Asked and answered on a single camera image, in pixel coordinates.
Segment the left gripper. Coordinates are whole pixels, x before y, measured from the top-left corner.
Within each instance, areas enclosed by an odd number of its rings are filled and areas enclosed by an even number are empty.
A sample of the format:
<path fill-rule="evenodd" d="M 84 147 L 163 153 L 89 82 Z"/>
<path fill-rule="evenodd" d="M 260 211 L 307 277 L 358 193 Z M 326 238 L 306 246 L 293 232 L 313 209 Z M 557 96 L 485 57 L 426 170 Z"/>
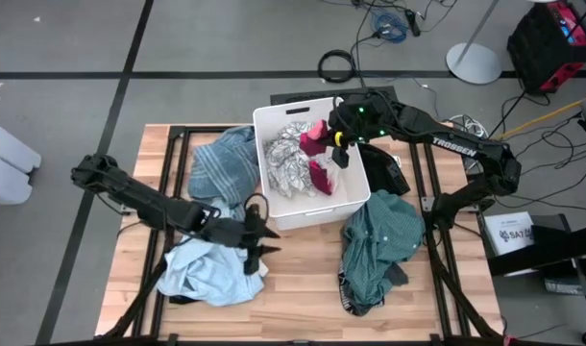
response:
<path fill-rule="evenodd" d="M 207 240 L 230 248 L 247 251 L 244 261 L 244 273 L 255 274 L 259 268 L 259 258 L 276 253 L 281 248 L 261 246 L 259 241 L 264 238 L 280 238 L 280 235 L 265 227 L 261 217 L 259 204 L 248 204 L 242 221 L 231 218 L 213 218 L 207 222 Z"/>

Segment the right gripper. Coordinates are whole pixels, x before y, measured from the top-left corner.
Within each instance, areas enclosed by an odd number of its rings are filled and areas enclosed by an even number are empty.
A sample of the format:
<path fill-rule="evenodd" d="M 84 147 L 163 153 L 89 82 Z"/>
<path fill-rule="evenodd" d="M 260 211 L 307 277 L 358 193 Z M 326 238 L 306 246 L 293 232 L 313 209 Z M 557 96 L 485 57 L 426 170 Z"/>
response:
<path fill-rule="evenodd" d="M 349 166 L 348 149 L 350 147 L 369 142 L 365 123 L 361 119 L 363 113 L 361 106 L 345 103 L 340 103 L 330 112 L 329 146 L 333 148 L 331 158 L 339 168 Z"/>

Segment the magenta garment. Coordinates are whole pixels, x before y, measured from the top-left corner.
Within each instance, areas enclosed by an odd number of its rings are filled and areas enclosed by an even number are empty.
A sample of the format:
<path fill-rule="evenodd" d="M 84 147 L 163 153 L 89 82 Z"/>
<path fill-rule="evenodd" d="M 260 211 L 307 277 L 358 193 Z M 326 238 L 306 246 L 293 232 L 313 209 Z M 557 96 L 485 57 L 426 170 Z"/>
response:
<path fill-rule="evenodd" d="M 332 195 L 335 182 L 332 177 L 332 160 L 327 146 L 320 143 L 328 137 L 328 125 L 325 120 L 315 122 L 308 132 L 301 134 L 300 149 L 308 156 L 308 172 L 314 187 L 326 195 Z"/>

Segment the white perforated plastic laundry basket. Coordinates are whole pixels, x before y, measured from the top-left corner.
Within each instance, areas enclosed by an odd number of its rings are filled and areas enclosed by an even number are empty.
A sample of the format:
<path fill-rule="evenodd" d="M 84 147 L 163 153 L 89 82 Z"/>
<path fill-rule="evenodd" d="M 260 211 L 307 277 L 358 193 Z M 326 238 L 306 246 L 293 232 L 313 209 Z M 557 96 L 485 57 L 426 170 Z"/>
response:
<path fill-rule="evenodd" d="M 293 121 L 316 122 L 328 119 L 333 105 L 339 102 L 328 97 L 263 107 L 253 113 L 261 188 L 269 202 L 269 216 L 281 231 L 345 220 L 371 196 L 361 156 L 355 147 L 347 150 L 350 157 L 348 167 L 336 169 L 339 172 L 338 183 L 332 195 L 319 192 L 310 196 L 295 192 L 292 197 L 285 197 L 269 186 L 265 158 L 267 143 Z"/>

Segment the light blue geometric patterned shirt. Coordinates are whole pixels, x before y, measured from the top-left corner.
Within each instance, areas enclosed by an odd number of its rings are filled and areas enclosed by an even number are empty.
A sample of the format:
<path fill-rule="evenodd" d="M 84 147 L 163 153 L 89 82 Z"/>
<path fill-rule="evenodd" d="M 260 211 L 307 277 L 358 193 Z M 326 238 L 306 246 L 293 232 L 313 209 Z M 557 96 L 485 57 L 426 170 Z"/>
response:
<path fill-rule="evenodd" d="M 214 200 L 212 205 L 221 211 L 223 217 L 241 221 L 246 205 L 257 204 L 261 197 L 261 194 L 254 193 L 243 205 L 233 209 L 219 200 Z M 258 271 L 247 275 L 244 273 L 246 258 L 246 250 L 184 235 L 164 255 L 166 268 L 157 282 L 157 289 L 165 296 L 183 295 L 215 307 L 250 301 L 264 288 L 262 278 L 268 268 L 259 259 Z"/>

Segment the blue striped knit towel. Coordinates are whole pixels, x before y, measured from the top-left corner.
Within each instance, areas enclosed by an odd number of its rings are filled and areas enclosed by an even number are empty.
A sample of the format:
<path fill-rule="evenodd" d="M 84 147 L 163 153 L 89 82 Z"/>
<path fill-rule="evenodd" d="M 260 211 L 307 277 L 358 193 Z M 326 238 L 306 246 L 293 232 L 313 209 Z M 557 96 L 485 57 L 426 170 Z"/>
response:
<path fill-rule="evenodd" d="M 231 128 L 194 150 L 188 194 L 233 209 L 255 192 L 259 175 L 254 128 Z"/>

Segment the green dotted button shirt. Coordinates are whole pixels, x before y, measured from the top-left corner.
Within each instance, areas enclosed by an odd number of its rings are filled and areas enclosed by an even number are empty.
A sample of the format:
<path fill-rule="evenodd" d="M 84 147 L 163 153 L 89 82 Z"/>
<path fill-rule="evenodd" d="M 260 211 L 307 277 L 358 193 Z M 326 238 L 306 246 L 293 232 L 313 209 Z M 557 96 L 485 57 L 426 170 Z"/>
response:
<path fill-rule="evenodd" d="M 384 273 L 410 260 L 426 232 L 415 208 L 396 194 L 373 192 L 340 230 L 344 273 L 354 298 L 372 305 L 394 287 Z"/>

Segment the plain black garment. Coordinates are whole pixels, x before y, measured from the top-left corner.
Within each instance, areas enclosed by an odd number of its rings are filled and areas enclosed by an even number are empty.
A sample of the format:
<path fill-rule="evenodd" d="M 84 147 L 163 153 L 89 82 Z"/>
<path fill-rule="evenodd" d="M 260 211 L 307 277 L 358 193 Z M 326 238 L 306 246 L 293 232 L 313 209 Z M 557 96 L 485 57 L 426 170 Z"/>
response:
<path fill-rule="evenodd" d="M 400 166 L 391 155 L 370 144 L 360 143 L 358 149 L 372 192 L 385 190 L 402 196 L 410 191 Z"/>

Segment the black power strip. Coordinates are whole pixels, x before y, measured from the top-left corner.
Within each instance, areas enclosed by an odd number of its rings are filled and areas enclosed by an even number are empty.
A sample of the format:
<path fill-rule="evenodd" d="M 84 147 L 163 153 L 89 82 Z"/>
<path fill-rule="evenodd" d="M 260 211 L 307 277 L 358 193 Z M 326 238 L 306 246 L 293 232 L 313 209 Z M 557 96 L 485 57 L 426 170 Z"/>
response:
<path fill-rule="evenodd" d="M 417 24 L 417 13 L 412 10 L 405 10 L 404 11 L 405 18 L 408 22 L 408 26 L 412 35 L 415 37 L 419 37 L 421 35 L 421 30 Z"/>

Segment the dark grey garment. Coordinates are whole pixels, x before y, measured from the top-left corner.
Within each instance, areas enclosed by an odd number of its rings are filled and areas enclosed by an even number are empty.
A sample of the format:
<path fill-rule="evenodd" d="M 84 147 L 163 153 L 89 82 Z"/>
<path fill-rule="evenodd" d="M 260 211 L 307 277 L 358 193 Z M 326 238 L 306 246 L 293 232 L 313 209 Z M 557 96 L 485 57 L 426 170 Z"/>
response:
<path fill-rule="evenodd" d="M 385 271 L 384 279 L 387 279 L 391 285 L 402 286 L 408 284 L 408 276 L 401 269 L 401 267 L 393 262 Z"/>

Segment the white printed box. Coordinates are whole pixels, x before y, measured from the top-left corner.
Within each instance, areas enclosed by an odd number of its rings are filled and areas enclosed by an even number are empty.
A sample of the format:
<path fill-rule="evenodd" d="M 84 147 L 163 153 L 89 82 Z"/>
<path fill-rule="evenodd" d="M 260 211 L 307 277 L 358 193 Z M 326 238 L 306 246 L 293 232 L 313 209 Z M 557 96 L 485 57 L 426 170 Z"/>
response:
<path fill-rule="evenodd" d="M 534 244 L 533 221 L 527 211 L 485 216 L 484 225 L 496 256 Z"/>

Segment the yellow pole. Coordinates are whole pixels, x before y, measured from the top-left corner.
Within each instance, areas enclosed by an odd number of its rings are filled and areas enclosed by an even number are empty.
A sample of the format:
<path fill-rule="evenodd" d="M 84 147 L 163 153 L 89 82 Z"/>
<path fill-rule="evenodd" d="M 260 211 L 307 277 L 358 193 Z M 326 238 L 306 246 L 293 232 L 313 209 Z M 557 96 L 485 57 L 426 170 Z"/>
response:
<path fill-rule="evenodd" d="M 563 112 L 570 111 L 570 110 L 572 110 L 574 108 L 580 107 L 583 104 L 584 101 L 586 101 L 586 97 L 583 98 L 583 99 L 581 99 L 581 100 L 572 102 L 571 104 L 568 104 L 568 105 L 566 105 L 566 106 L 564 106 L 564 107 L 562 107 L 560 109 L 557 109 L 555 111 L 551 111 L 551 112 L 549 112 L 549 113 L 547 113 L 545 115 L 542 115 L 540 117 L 534 118 L 534 119 L 532 119 L 532 120 L 530 120 L 530 121 L 522 124 L 519 127 L 516 127 L 514 129 L 511 129 L 511 130 L 505 132 L 502 135 L 493 136 L 493 138 L 496 138 L 498 140 L 504 140 L 506 138 L 512 137 L 513 135 L 518 134 L 518 133 L 520 133 L 521 131 L 523 131 L 523 130 L 525 130 L 527 128 L 530 128 L 533 125 L 536 125 L 538 123 L 542 123 L 544 121 L 550 120 L 550 119 L 556 117 L 557 115 L 559 115 L 559 114 L 561 114 Z"/>

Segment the black and red case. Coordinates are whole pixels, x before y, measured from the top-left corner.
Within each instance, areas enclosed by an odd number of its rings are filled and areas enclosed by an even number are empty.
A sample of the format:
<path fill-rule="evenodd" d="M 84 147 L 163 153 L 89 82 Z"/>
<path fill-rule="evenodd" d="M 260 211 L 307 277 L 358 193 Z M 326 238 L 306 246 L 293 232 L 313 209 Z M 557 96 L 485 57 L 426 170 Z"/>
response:
<path fill-rule="evenodd" d="M 554 93 L 586 63 L 586 28 L 567 0 L 536 3 L 506 49 L 527 93 Z"/>

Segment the white floor furniture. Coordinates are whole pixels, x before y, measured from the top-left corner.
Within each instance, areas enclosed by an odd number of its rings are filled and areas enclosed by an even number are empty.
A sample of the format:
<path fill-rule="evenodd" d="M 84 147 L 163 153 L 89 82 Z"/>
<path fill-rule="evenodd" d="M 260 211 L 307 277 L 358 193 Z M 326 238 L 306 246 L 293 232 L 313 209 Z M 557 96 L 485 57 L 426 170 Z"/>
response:
<path fill-rule="evenodd" d="M 31 196 L 29 174 L 41 155 L 0 126 L 0 205 L 20 205 Z"/>

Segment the black metal table frame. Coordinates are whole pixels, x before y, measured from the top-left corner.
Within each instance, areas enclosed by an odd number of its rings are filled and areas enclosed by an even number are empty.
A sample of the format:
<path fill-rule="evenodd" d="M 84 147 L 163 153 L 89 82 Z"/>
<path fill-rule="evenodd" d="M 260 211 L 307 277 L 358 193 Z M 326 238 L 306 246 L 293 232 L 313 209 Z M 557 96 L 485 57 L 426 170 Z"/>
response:
<path fill-rule="evenodd" d="M 167 183 L 168 195 L 189 198 L 186 182 L 193 161 L 193 151 L 220 136 L 225 126 L 197 127 L 187 130 L 175 125 L 146 125 L 133 176 L 150 187 Z M 426 151 L 419 145 L 419 163 L 413 166 L 409 145 L 389 137 L 372 144 L 398 156 L 403 173 L 413 188 L 403 198 L 420 210 L 414 173 L 421 172 L 426 195 L 432 195 Z M 454 192 L 465 185 L 460 158 L 448 151 L 432 149 L 441 189 Z M 502 332 L 501 312 L 492 283 L 483 242 L 478 235 L 458 227 L 479 232 L 474 214 L 464 212 L 456 218 L 450 231 L 451 245 L 462 290 L 478 313 L 497 333 Z M 280 342 L 308 344 L 311 341 L 428 341 L 431 334 L 441 334 L 442 324 L 436 306 L 434 280 L 427 248 L 402 264 L 409 283 L 394 287 L 386 295 L 383 307 L 372 309 L 363 317 L 343 310 L 336 278 L 340 258 L 339 230 L 342 222 L 296 230 L 280 231 L 281 239 L 265 239 L 280 252 L 264 257 L 269 272 L 265 287 L 248 303 L 216 308 L 203 302 L 172 305 L 167 299 L 157 308 L 158 293 L 153 291 L 125 336 L 154 332 L 159 340 L 177 334 L 185 341 Z M 95 334 L 110 330 L 139 291 L 144 262 L 158 261 L 164 234 L 141 225 L 127 228 L 116 241 L 110 276 L 106 286 Z"/>

